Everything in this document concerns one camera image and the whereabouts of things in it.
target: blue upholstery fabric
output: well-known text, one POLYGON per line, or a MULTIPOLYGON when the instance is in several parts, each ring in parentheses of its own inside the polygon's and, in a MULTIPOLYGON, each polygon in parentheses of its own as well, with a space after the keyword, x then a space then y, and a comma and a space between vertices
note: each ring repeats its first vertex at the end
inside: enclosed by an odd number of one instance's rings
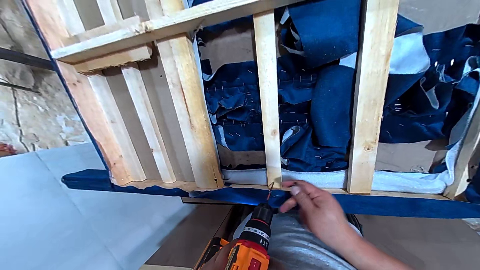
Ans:
MULTIPOLYGON (((69 173, 63 177, 62 181, 72 189, 189 197, 187 192, 179 188, 166 189, 152 186, 139 189, 133 186, 117 186, 110 182, 107 170, 85 170, 69 173)), ((190 196, 258 205, 265 202, 267 193, 268 191, 263 189, 226 187, 209 192, 190 192, 190 196)), ((346 194, 334 194, 334 196, 343 210, 350 214, 441 219, 480 217, 480 205, 468 202, 346 194)), ((277 208, 289 197, 290 194, 286 191, 273 190, 269 203, 277 208)))
MULTIPOLYGON (((338 65, 338 60, 358 49, 360 1, 305 1, 288 9, 290 19, 283 25, 282 40, 304 55, 278 58, 280 132, 283 136, 299 126, 303 133, 283 142, 281 154, 288 160, 284 168, 300 172, 344 169, 355 70, 338 65)), ((421 25, 398 17, 397 36, 419 29, 421 25)), ((467 25, 427 35, 424 46, 430 68, 425 73, 389 75, 380 142, 449 137, 478 89, 478 73, 462 78, 462 72, 468 57, 480 55, 479 33, 480 26, 467 25)), ((263 150, 255 62, 226 64, 204 86, 209 112, 217 119, 217 142, 222 143, 222 128, 230 150, 263 150)))

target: furniture frame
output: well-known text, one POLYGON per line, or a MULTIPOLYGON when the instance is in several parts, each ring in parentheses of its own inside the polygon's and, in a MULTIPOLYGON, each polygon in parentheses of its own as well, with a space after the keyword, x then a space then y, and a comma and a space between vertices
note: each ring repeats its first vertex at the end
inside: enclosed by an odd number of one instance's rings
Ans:
MULTIPOLYGON (((89 5, 88 11, 81 10, 80 6, 85 9, 85 5, 74 0, 24 1, 108 165, 113 183, 140 188, 179 187, 186 191, 223 187, 195 59, 196 48, 188 33, 253 14, 267 183, 232 186, 266 189, 272 184, 274 188, 281 188, 274 9, 301 0, 213 0, 191 8, 184 8, 182 0, 144 0, 148 18, 137 15, 126 19, 119 6, 121 0, 92 0, 96 6, 89 5), (86 29, 81 14, 97 10, 103 25, 86 29), (148 86, 152 74, 140 68, 138 62, 149 59, 153 51, 158 51, 161 62, 155 72, 167 82, 161 97, 148 86), (118 65, 122 65, 119 76, 125 81, 128 95, 120 96, 112 91, 106 71, 99 70, 118 65), (168 116, 157 106, 164 98, 173 104, 168 116), (173 146, 166 142, 171 136, 162 120, 166 117, 173 119, 180 130, 182 143, 174 146, 174 152, 181 147, 188 160, 179 160, 179 155, 175 156, 171 150, 173 146), (142 150, 140 144, 147 144, 149 149, 142 150), (188 172, 180 172, 175 162, 190 162, 188 172)), ((372 191, 398 2, 363 2, 348 187, 329 191, 454 199, 467 186, 469 162, 480 138, 479 109, 475 110, 461 142, 454 182, 443 195, 372 191)))

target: wooden slat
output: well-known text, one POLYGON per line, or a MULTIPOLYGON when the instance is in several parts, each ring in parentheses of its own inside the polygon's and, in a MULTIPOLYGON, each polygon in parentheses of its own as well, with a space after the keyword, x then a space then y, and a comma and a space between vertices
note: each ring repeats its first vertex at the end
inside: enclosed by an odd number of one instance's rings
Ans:
POLYGON ((398 0, 366 0, 364 6, 347 179, 355 194, 372 190, 398 0))
POLYGON ((267 182, 274 188, 282 183, 280 129, 278 123, 278 85, 276 74, 276 38, 274 11, 253 15, 258 82, 262 106, 267 182))
MULTIPOLYGON (((164 13, 170 15, 184 8, 181 0, 162 1, 161 4, 148 0, 145 3, 151 19, 162 18, 164 13)), ((222 187, 215 141, 192 42, 183 33, 168 40, 158 40, 157 46, 196 185, 222 187)))
MULTIPOLYGON (((112 10, 108 11, 108 5, 104 3, 101 11, 104 22, 108 24, 114 24, 116 20, 121 20, 120 12, 115 12, 114 7, 110 7, 112 10)), ((102 18, 90 17, 89 20, 99 20, 101 23, 102 18)), ((82 21, 70 20, 70 23, 82 24, 82 21)), ((140 121, 137 116, 130 112, 133 109, 133 103, 129 95, 124 95, 122 89, 125 89, 125 84, 121 82, 122 78, 117 76, 110 76, 108 79, 103 73, 99 72, 88 76, 88 80, 92 86, 93 91, 96 94, 96 98, 110 123, 115 142, 120 146, 122 156, 129 163, 129 172, 132 175, 132 180, 143 181, 148 177, 153 179, 159 179, 158 169, 152 166, 153 155, 147 149, 147 139, 142 130, 138 130, 136 127, 140 126, 140 121)))
MULTIPOLYGON (((72 2, 72 0, 62 0, 62 1, 63 3, 72 2)), ((99 5, 101 5, 100 11, 106 17, 104 20, 106 24, 86 32, 85 31, 80 32, 72 37, 65 38, 63 40, 64 44, 66 45, 75 44, 77 42, 89 40, 91 38, 105 35, 112 31, 122 29, 124 27, 128 27, 132 24, 139 24, 140 22, 145 21, 145 19, 142 19, 139 16, 135 16, 135 17, 131 17, 123 20, 121 18, 121 13, 118 5, 116 5, 116 8, 113 8, 110 6, 110 9, 108 9, 108 6, 110 5, 109 2, 98 1, 98 3, 99 5)), ((69 19, 69 21, 71 21, 72 23, 81 22, 80 17, 78 17, 78 21, 73 19, 69 19)), ((82 24, 75 23, 74 28, 76 32, 80 30, 80 26, 78 25, 83 27, 82 24)), ((110 66, 119 66, 129 62, 143 61, 143 60, 149 59, 151 56, 152 56, 151 45, 141 44, 137 47, 116 51, 114 53, 103 55, 102 57, 92 58, 83 62, 78 62, 78 63, 75 63, 73 66, 75 67, 75 70, 77 72, 87 73, 87 72, 92 72, 95 70, 107 68, 110 66)))
POLYGON ((93 58, 85 62, 73 65, 80 73, 88 73, 111 66, 126 65, 130 62, 144 61, 152 57, 151 45, 140 45, 136 48, 129 48, 124 51, 116 51, 112 54, 93 58))
POLYGON ((455 161, 454 182, 444 191, 444 196, 450 199, 465 191, 468 185, 468 167, 474 151, 480 141, 480 106, 475 108, 468 125, 467 133, 461 141, 461 148, 455 161))
POLYGON ((144 22, 145 19, 141 18, 140 16, 134 16, 130 17, 125 20, 118 21, 114 24, 109 24, 109 25, 102 25, 100 27, 85 31, 85 32, 80 32, 74 36, 67 37, 63 39, 63 44, 65 46, 72 45, 78 42, 86 41, 94 37, 99 37, 101 35, 106 35, 111 32, 115 32, 117 30, 120 30, 125 27, 129 27, 131 25, 136 25, 139 23, 144 22))
POLYGON ((105 112, 108 123, 115 134, 115 142, 120 146, 122 156, 130 163, 130 172, 132 178, 137 181, 146 179, 145 172, 137 156, 132 139, 120 113, 120 109, 115 102, 112 89, 108 85, 107 79, 103 74, 93 74, 88 77, 88 81, 96 94, 96 98, 105 112))
POLYGON ((148 144, 152 149, 155 163, 165 183, 173 183, 176 181, 175 174, 167 155, 167 150, 163 142, 162 134, 152 108, 145 84, 138 69, 138 64, 131 63, 127 67, 122 67, 122 73, 130 91, 138 117, 142 123, 148 144))
MULTIPOLYGON (((97 0, 97 3, 105 25, 114 25, 123 20, 116 0, 97 0)), ((172 183, 176 180, 175 175, 138 64, 130 63, 128 66, 122 66, 121 71, 162 181, 172 183)))
POLYGON ((162 16, 156 20, 132 25, 108 35, 58 48, 52 51, 52 56, 63 62, 76 63, 164 37, 186 33, 200 26, 218 24, 299 1, 301 0, 213 0, 169 13, 168 16, 162 16))
MULTIPOLYGON (((65 27, 57 6, 59 0, 26 0, 26 3, 51 49, 64 46, 65 38, 77 34, 75 31, 69 32, 65 27)), ((122 155, 112 126, 87 77, 78 74, 70 65, 61 62, 57 62, 57 64, 87 128, 92 133, 102 152, 103 159, 110 168, 114 181, 126 184, 136 180, 130 172, 131 164, 122 155)))

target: cordless drill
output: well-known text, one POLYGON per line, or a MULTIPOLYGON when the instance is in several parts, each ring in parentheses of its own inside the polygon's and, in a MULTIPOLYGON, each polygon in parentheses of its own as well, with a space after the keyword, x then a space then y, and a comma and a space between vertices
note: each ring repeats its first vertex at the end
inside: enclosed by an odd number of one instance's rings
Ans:
MULTIPOLYGON (((252 217, 245 224, 238 242, 230 251, 225 270, 267 270, 270 256, 267 255, 270 241, 270 224, 273 210, 267 203, 253 209, 252 217)), ((214 238, 205 249, 195 269, 199 269, 228 242, 214 238)))

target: drill bit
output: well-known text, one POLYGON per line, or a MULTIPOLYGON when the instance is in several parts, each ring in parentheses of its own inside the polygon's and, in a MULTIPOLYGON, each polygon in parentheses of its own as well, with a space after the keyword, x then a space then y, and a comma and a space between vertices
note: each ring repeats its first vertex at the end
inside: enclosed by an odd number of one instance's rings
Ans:
POLYGON ((268 196, 267 196, 267 202, 268 200, 270 199, 270 194, 272 193, 272 188, 273 188, 273 185, 275 184, 275 182, 272 182, 272 185, 268 188, 268 196))

